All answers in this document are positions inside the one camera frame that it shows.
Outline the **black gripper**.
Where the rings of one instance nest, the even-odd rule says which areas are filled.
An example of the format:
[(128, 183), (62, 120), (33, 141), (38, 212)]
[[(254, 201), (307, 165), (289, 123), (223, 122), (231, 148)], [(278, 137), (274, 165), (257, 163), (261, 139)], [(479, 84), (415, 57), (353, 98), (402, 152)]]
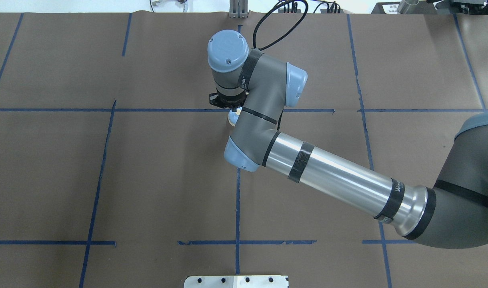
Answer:
[(244, 105), (244, 92), (235, 96), (211, 93), (209, 94), (209, 104), (221, 109), (237, 109)]

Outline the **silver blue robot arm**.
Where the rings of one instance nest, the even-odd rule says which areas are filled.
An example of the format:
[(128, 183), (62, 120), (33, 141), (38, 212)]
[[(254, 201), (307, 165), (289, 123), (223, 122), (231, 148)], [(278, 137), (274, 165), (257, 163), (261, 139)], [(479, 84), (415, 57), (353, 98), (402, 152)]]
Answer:
[(488, 112), (467, 119), (433, 186), (408, 185), (278, 130), (285, 108), (299, 102), (308, 74), (251, 48), (235, 30), (208, 40), (213, 106), (241, 109), (224, 158), (259, 167), (323, 192), (388, 224), (404, 239), (434, 248), (488, 244)]

